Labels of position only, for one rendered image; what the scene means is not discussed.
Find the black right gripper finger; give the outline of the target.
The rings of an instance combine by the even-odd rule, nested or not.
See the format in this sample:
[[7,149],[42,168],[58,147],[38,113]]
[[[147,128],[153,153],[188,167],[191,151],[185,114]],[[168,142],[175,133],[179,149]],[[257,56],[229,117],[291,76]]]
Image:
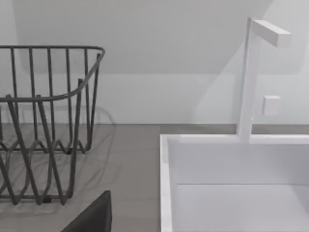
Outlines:
[[61,232],[112,232],[111,191],[104,191]]

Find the white sink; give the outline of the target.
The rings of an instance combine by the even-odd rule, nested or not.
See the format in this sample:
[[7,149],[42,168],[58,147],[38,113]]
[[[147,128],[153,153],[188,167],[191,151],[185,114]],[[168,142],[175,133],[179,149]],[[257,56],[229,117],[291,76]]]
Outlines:
[[161,232],[309,232],[309,136],[162,134]]

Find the tall white tap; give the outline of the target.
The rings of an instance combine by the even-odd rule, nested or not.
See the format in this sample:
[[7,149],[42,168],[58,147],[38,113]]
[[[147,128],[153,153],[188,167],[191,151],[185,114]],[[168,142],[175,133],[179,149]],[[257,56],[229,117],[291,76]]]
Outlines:
[[248,143],[253,127],[253,104],[258,78],[262,40],[276,48],[289,48],[292,33],[264,19],[248,17],[242,66],[242,94],[237,136]]

